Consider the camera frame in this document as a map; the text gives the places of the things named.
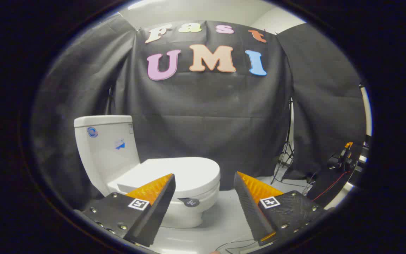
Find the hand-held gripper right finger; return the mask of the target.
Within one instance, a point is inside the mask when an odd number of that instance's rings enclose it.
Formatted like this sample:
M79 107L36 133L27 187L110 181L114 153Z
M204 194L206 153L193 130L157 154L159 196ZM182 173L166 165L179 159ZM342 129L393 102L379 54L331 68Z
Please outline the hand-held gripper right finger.
M330 214L298 191L281 192L242 172L235 173L234 188L253 239L260 246L287 244Z

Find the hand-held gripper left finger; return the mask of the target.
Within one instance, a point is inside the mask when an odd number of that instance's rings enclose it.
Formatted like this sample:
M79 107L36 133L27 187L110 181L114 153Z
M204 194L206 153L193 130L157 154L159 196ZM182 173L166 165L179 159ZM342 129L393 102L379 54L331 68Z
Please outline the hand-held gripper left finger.
M93 200L77 213L116 238L149 247L156 238L175 189L175 175L167 174L126 194L112 192Z

